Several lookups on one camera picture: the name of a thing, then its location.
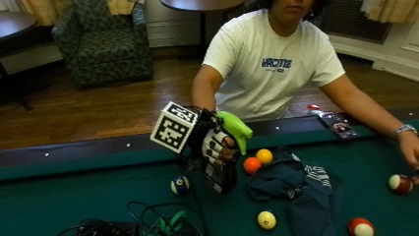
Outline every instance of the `blue cloth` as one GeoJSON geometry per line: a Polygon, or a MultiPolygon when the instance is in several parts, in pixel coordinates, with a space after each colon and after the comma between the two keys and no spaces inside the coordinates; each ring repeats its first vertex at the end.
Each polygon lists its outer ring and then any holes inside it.
{"type": "Polygon", "coordinates": [[[274,161],[259,168],[247,183],[255,200],[291,200],[290,228],[294,236],[333,236],[343,184],[320,166],[303,164],[286,147],[274,151],[274,161]]]}

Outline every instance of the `striped ball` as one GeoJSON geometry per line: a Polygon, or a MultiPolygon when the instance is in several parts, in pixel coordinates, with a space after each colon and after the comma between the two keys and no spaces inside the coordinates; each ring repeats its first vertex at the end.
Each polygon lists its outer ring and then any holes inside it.
{"type": "Polygon", "coordinates": [[[170,182],[170,189],[175,195],[186,195],[188,187],[188,179],[183,175],[175,177],[170,182]]]}

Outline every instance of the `green object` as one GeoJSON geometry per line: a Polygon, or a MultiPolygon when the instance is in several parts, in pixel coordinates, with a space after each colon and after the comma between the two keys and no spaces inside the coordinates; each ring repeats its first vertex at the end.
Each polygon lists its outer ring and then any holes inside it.
{"type": "Polygon", "coordinates": [[[246,154],[246,140],[251,138],[252,131],[240,121],[240,119],[226,111],[216,112],[216,117],[222,120],[223,130],[232,136],[238,144],[242,155],[246,154]]]}
{"type": "Polygon", "coordinates": [[[113,16],[106,0],[73,0],[51,29],[73,83],[79,88],[147,79],[153,75],[142,5],[113,16]]]}

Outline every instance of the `orange ball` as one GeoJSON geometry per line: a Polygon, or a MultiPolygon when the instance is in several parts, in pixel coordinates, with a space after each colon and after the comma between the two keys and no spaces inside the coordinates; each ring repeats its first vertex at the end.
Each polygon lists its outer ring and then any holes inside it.
{"type": "Polygon", "coordinates": [[[272,162],[274,156],[267,149],[262,148],[256,152],[256,158],[259,159],[260,164],[266,165],[272,162]]]}
{"type": "Polygon", "coordinates": [[[260,161],[256,157],[247,157],[243,162],[246,173],[251,175],[260,168],[260,165],[260,161]]]}

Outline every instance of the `hand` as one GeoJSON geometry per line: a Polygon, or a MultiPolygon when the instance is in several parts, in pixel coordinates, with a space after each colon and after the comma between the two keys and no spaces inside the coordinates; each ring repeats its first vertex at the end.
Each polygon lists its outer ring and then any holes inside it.
{"type": "Polygon", "coordinates": [[[235,141],[222,131],[208,130],[202,144],[203,157],[210,163],[222,165],[224,161],[232,160],[236,154],[235,141]]]}
{"type": "Polygon", "coordinates": [[[401,132],[396,138],[400,144],[400,151],[404,155],[405,161],[409,166],[416,170],[416,176],[412,177],[412,181],[416,185],[419,185],[419,138],[409,131],[401,132]]]}

